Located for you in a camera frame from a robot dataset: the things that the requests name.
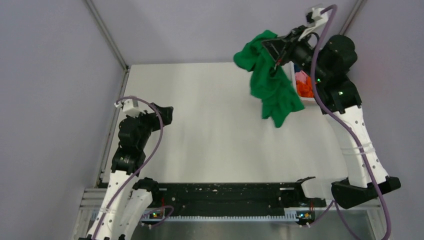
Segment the green t-shirt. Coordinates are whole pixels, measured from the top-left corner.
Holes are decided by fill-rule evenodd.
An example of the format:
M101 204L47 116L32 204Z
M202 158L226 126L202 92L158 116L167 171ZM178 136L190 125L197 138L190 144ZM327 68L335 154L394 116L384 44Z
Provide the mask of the green t-shirt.
M265 120L271 118L274 126L280 128L290 113L302 111L305 106L283 68L276 66L262 45L262 41L277 36L268 29L258 34L234 54L233 62L251 73L250 94L261 100L261 117Z

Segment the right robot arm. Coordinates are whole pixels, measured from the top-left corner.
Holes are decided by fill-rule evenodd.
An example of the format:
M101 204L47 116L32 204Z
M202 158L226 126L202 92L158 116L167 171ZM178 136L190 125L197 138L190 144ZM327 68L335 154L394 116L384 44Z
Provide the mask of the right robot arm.
M277 65L293 63L315 79L319 107L336 136L347 177L308 178L293 192L294 202L307 206L313 198L327 198L350 209L399 189L400 179L389 175L377 156L364 121L361 97L347 75L358 58L354 42L347 36L333 35L314 60L310 35L301 37L305 29L299 26L261 44Z

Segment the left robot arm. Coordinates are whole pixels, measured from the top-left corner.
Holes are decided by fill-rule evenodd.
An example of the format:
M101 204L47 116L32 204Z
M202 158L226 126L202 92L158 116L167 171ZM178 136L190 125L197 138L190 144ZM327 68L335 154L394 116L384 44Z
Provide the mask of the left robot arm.
M118 125L118 147L112 157L106 193L85 240L129 240L148 207L160 202L158 183L140 178L140 172L152 158L144 148L153 132L162 136L173 120L172 106L149 104L151 113L137 103L119 104L125 118Z

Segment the white plastic basket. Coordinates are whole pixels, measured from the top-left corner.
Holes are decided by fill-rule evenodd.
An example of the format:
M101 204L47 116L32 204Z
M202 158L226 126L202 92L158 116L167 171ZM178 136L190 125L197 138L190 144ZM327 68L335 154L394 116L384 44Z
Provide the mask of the white plastic basket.
M291 77L291 81L292 81L292 86L294 88L295 93L298 94L297 89L296 89L296 80L295 80L295 71L294 71L294 63L293 62L289 62L289 67L290 67L290 77ZM302 103L304 105L317 105L315 98L306 98L306 97L301 97L299 96L300 100L302 101Z

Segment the dark blue garment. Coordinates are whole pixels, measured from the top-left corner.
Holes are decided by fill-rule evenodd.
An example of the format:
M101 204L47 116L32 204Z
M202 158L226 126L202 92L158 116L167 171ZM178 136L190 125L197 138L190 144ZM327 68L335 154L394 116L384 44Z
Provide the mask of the dark blue garment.
M296 64L293 65L293 69L295 73L298 73L301 71L301 69Z

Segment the pink garment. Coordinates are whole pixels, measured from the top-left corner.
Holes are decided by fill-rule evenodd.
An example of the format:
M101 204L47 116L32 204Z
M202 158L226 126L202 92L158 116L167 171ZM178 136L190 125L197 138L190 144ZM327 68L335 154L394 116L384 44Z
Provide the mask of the pink garment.
M302 82L303 84L307 83L308 78L309 78L309 75L302 70L297 71L295 73L295 80Z

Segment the orange t-shirt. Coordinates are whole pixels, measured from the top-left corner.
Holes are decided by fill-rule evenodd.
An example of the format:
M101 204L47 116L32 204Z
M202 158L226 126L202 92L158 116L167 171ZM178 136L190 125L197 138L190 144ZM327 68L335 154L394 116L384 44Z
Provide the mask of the orange t-shirt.
M306 83L295 80L295 86L297 93L300 97L303 98L314 98L313 88L311 84L311 78L307 79Z

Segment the right corner aluminium post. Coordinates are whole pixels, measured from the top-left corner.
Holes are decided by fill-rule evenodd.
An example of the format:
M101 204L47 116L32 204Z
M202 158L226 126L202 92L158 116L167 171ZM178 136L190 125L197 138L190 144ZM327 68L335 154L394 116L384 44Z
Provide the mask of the right corner aluminium post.
M340 31L339 35L346 35L348 31L350 30L351 26L353 25L354 21L356 20L356 17L361 12L365 4L367 3L367 0L356 0L355 4L353 5L349 15L347 16L346 20L344 21Z

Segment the corner aluminium post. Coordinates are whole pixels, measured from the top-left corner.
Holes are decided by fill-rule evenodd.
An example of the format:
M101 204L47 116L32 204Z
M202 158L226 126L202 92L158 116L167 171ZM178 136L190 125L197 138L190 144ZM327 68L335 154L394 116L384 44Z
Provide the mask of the corner aluminium post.
M112 55L117 60L120 67L124 71L127 71L129 69L129 65L124 60L124 57L123 57L121 51L119 50L119 48L118 48L117 44L115 43L112 35L110 34L110 31L109 31L107 25L105 24L105 22L103 21L99 11L97 10L95 3L92 0L82 0L82 2L84 3L89 14L91 15L94 23L96 24L101 36L103 37L104 41L106 42L106 44L107 44L109 50L111 51Z
M346 20L344 21L340 31L339 35L346 35L348 31L350 30L351 26L353 25L354 21L356 20L356 17L361 12L365 4L367 3L367 0L356 0L355 4L353 5L349 15L347 16Z

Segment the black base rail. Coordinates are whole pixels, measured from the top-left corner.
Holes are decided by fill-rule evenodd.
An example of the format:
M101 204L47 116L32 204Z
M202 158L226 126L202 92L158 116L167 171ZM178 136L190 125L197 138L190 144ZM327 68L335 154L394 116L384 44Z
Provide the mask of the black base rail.
M140 180L134 189L152 193L150 209L169 206L172 217L283 217L288 208L325 207L321 198L307 198L301 182L283 183L157 183Z

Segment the left corner aluminium post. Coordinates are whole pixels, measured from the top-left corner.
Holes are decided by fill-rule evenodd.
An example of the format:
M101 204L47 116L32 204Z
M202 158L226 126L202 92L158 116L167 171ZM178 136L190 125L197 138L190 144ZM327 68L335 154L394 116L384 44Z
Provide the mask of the left corner aluminium post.
M97 10L95 3L92 0L82 0L82 2L84 3L89 14L91 15L94 23L96 24L101 36L103 37L104 41L106 42L106 44L107 44L109 50L111 51L112 55L117 60L120 67L124 71L127 71L129 69L129 65L124 60L124 57L123 57L121 51L119 50L119 48L118 48L117 44L115 43L112 35L110 34L110 31L109 31L107 25L105 24L105 22L103 21L99 11Z

